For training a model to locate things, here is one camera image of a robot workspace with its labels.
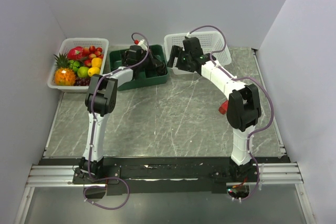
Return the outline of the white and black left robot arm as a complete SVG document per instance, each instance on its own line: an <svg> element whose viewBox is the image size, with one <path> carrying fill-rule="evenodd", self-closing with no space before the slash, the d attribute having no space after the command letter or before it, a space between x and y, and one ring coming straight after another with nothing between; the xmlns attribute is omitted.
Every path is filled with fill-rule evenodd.
<svg viewBox="0 0 336 224"><path fill-rule="evenodd" d="M85 98L89 115L88 137L79 169L92 183L98 183L104 177L104 134L108 118L116 107L118 88L135 81L142 71L165 75L167 68L150 46L133 45L121 55L121 66L104 75L94 74L91 78Z"/></svg>

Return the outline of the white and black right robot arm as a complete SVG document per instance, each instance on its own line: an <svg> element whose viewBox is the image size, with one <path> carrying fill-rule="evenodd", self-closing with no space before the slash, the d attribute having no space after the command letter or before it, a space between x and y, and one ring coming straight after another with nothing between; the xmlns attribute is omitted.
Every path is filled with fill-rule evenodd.
<svg viewBox="0 0 336 224"><path fill-rule="evenodd" d="M213 83L226 97L226 117L233 128L233 150L228 174L241 181L253 167L251 144L253 131L261 116L259 91L256 85L237 81L222 67L220 51L205 54L198 38L183 40L183 46L173 45L167 66L187 72L197 72Z"/></svg>

